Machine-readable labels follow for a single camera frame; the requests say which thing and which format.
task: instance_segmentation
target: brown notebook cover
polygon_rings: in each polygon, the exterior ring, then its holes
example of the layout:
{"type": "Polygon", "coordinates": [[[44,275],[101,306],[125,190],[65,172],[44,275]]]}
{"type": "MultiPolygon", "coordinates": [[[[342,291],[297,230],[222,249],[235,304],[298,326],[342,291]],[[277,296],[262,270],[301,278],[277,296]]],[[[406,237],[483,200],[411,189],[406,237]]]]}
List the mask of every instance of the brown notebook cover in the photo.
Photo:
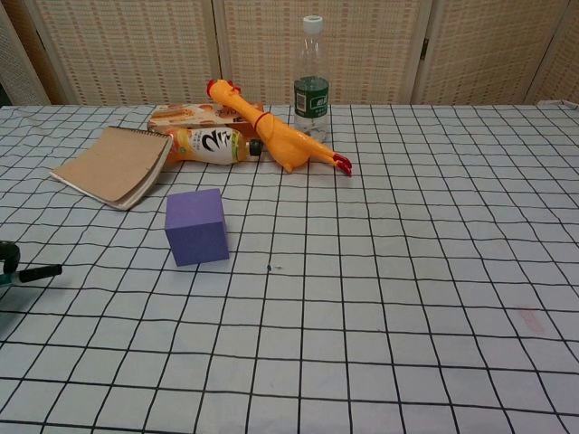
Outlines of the brown notebook cover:
{"type": "Polygon", "coordinates": [[[170,136],[107,127],[93,146],[51,175],[114,208],[127,210],[155,182],[171,144],[170,136]]]}

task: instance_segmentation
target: wicker panel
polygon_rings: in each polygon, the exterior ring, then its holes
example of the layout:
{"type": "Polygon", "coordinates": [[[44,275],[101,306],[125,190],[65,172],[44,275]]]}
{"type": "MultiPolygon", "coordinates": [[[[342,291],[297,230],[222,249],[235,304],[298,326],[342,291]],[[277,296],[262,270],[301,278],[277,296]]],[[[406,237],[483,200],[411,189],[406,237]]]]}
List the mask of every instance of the wicker panel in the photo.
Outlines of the wicker panel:
{"type": "Polygon", "coordinates": [[[36,2],[57,60],[82,104],[207,100],[210,57],[217,59],[217,53],[210,53],[202,3],[36,2]]]}
{"type": "Polygon", "coordinates": [[[416,38],[422,44],[420,12],[424,7],[430,11],[430,1],[214,1],[223,2],[231,78],[247,98],[269,103],[293,100],[301,18],[319,14],[324,17],[331,102],[409,102],[404,86],[413,81],[415,70],[408,65],[416,38]]]}
{"type": "Polygon", "coordinates": [[[579,102],[579,1],[574,0],[541,65],[529,102],[567,99],[579,102]]]}
{"type": "Polygon", "coordinates": [[[414,103],[521,103],[566,0],[446,0],[414,103]]]}
{"type": "Polygon", "coordinates": [[[0,82],[14,105],[49,103],[2,5],[0,5],[0,82]]]}
{"type": "Polygon", "coordinates": [[[51,61],[36,33],[36,28],[22,0],[2,0],[6,13],[18,33],[30,62],[38,75],[44,90],[52,104],[64,104],[66,98],[62,92],[51,61]]]}

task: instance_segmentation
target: rubber chicken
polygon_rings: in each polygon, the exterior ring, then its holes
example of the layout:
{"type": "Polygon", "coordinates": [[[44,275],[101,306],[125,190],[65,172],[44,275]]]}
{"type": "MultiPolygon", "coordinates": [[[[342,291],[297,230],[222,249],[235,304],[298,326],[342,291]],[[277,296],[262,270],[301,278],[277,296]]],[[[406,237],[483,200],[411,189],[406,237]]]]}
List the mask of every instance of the rubber chicken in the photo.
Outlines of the rubber chicken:
{"type": "Polygon", "coordinates": [[[333,165],[348,176],[352,175],[352,163],[298,130],[289,127],[269,111],[261,111],[240,95],[240,89],[225,80],[210,80],[207,95],[214,101],[231,107],[242,115],[260,136],[271,156],[288,173],[305,164],[311,156],[333,165]]]}

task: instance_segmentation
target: orange juice bottle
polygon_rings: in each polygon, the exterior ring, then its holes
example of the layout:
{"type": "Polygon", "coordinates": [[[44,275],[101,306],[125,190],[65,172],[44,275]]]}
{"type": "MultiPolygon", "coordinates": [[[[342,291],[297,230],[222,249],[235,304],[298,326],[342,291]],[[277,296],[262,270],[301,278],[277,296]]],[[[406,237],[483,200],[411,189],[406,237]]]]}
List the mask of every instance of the orange juice bottle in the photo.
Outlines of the orange juice bottle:
{"type": "Polygon", "coordinates": [[[171,128],[165,134],[173,138],[169,160],[195,160],[215,165],[232,165],[248,156],[259,156],[263,143],[247,140],[229,127],[171,128]]]}

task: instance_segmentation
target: purple cube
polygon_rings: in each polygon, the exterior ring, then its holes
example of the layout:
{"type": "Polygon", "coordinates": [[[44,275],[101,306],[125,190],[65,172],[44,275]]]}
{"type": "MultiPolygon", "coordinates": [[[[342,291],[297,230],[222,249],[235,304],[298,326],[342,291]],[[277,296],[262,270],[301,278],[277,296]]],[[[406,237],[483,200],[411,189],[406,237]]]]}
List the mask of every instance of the purple cube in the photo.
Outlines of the purple cube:
{"type": "Polygon", "coordinates": [[[219,189],[168,195],[165,234],[178,266],[228,259],[219,189]]]}

